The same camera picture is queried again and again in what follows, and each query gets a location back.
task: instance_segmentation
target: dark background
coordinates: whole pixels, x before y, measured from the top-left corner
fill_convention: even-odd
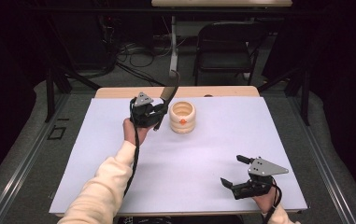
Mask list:
[[[93,6],[89,0],[34,3]],[[356,180],[356,1],[295,0],[293,6],[320,9],[330,3],[335,7],[333,17],[325,21],[329,22],[330,38],[311,66],[310,89],[324,102],[335,150]],[[150,1],[116,1],[115,4],[113,7],[150,7]],[[51,24],[38,17],[27,21],[14,1],[0,1],[0,163],[30,117],[36,101],[33,87],[45,79],[50,62],[47,56],[73,69],[110,65],[98,19],[56,16]],[[152,44],[153,31],[164,26],[151,16],[119,19],[124,38],[141,40],[148,47]],[[41,24],[36,31],[46,37],[42,44],[49,48],[42,49],[39,46],[44,45],[32,38],[28,27],[33,23]],[[77,23],[87,29],[85,34],[74,29]],[[272,79],[299,64],[310,50],[319,27],[316,21],[285,20],[263,75]]]

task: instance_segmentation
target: white paper sheet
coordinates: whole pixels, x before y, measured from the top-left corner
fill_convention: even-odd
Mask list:
[[[130,100],[92,100],[50,213],[64,213],[105,158],[116,154]],[[258,211],[252,199],[235,200],[221,184],[221,177],[234,184],[249,180],[249,165],[236,155],[260,156],[289,169],[274,176],[283,191],[282,204],[287,210],[306,209],[262,97],[177,98],[171,104],[176,101],[194,104],[196,127],[191,133],[174,133],[166,115],[160,130],[149,132],[120,215]]]

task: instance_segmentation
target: hand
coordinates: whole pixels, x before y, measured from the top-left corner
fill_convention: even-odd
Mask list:
[[[128,141],[136,146],[134,124],[129,119],[125,119],[122,124],[122,127],[124,129],[124,140]],[[152,129],[153,127],[154,126],[151,126],[148,128],[137,128],[137,135],[139,137],[139,145],[142,145],[143,141],[145,141],[148,131],[150,129]]]
[[[276,199],[276,194],[277,194],[277,189],[275,187],[271,187],[268,193],[262,196],[252,197],[252,199],[257,203],[257,206],[259,206],[260,210],[262,210],[262,213],[266,214],[273,206],[274,200]]]

